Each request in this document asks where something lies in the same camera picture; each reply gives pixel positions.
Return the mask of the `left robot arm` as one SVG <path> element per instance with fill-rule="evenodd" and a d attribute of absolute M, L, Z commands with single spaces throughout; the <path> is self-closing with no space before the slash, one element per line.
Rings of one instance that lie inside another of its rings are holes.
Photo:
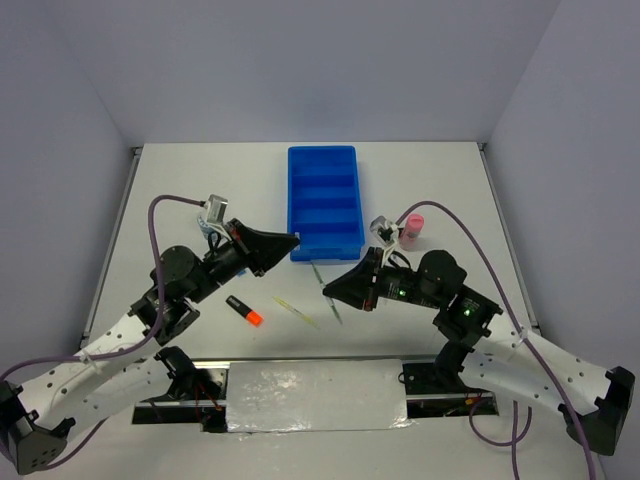
<path fill-rule="evenodd" d="M 186 246 L 157 253 L 152 287 L 105 333 L 41 375 L 1 382 L 1 445 L 20 475 L 56 467 L 68 443 L 131 404 L 168 393 L 189 396 L 199 378 L 171 341 L 199 316 L 195 304 L 244 270 L 264 276 L 299 240 L 237 219 L 204 256 Z"/>

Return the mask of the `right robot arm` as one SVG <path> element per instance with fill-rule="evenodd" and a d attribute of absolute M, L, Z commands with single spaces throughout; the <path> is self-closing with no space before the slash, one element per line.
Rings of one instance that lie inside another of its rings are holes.
<path fill-rule="evenodd" d="M 635 376 L 581 359 L 531 329 L 515 328 L 501 307 L 466 286 L 467 273 L 444 250 L 422 256 L 417 269 L 386 266 L 371 247 L 350 271 L 328 283 L 325 296 L 372 311 L 388 299 L 436 310 L 446 338 L 435 380 L 446 391 L 462 386 L 505 395 L 559 415 L 567 434 L 599 455 L 614 454 L 631 406 Z"/>

